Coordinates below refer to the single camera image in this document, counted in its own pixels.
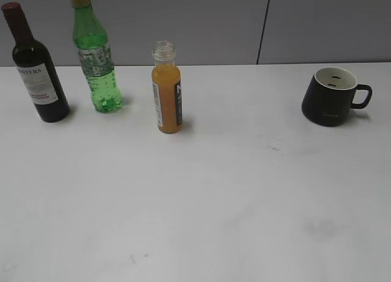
mug rim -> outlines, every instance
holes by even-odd
[[[337,69],[337,70],[342,70],[342,71],[344,71],[344,72],[350,74],[350,75],[354,78],[354,80],[355,80],[354,86],[351,87],[351,88],[348,88],[348,89],[337,89],[337,88],[333,88],[333,87],[331,87],[331,86],[329,86],[329,85],[322,84],[322,83],[318,80],[318,78],[316,77],[316,74],[317,74],[319,71],[325,70],[325,69],[328,69],[328,68]],[[317,81],[317,83],[318,83],[319,85],[322,85],[322,86],[325,87],[325,88],[328,88],[328,89],[331,89],[331,90],[336,90],[336,91],[350,91],[350,90],[355,89],[355,88],[357,87],[357,85],[359,84],[359,82],[358,82],[356,76],[355,76],[351,71],[346,70],[346,69],[344,69],[344,68],[342,68],[342,67],[322,67],[322,68],[319,68],[318,70],[315,71],[315,73],[313,74],[313,77],[315,78],[315,80]]]

gray wall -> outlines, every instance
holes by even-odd
[[[71,40],[70,0],[0,0],[21,3],[37,40],[56,65],[79,65]],[[92,0],[109,34],[114,63],[151,65],[155,41],[177,46],[179,64],[255,64],[267,0]],[[13,65],[14,45],[0,19],[0,65]]]
[[[391,61],[391,0],[271,0],[260,63]]]
[[[21,2],[56,65],[79,65],[70,0]],[[92,0],[117,65],[151,65],[155,41],[172,40],[177,63],[255,64],[267,0]],[[259,63],[391,61],[390,0],[270,0]],[[13,39],[0,18],[0,65]]]

green plastic bottle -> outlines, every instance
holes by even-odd
[[[75,8],[73,41],[91,89],[92,103],[99,112],[110,113],[122,107],[115,80],[108,35],[92,12],[90,0],[71,0]]]

wine bottle label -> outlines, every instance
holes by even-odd
[[[182,88],[181,81],[174,85],[175,110],[177,112],[177,126],[182,124]]]
[[[79,49],[78,52],[81,68],[86,76],[105,76],[114,69],[111,60],[109,44],[93,49]]]
[[[35,67],[16,68],[34,104],[47,105],[59,99],[44,63]]]
[[[161,104],[160,104],[160,94],[159,94],[159,86],[154,82],[153,85],[153,96],[155,97],[155,109],[156,109],[156,117],[158,118],[158,126],[163,127],[163,116],[161,115]]]

bottle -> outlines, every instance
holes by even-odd
[[[91,89],[92,103],[99,112],[114,112],[122,107],[122,97],[115,80],[108,35],[93,14],[90,0],[71,3],[75,8],[73,41]]]
[[[15,39],[12,58],[41,119],[55,122],[69,113],[69,106],[47,48],[35,40],[17,2],[1,7]]]
[[[175,65],[175,47],[169,41],[157,42],[152,50],[155,67],[152,71],[158,128],[173,134],[182,126],[181,72]]]

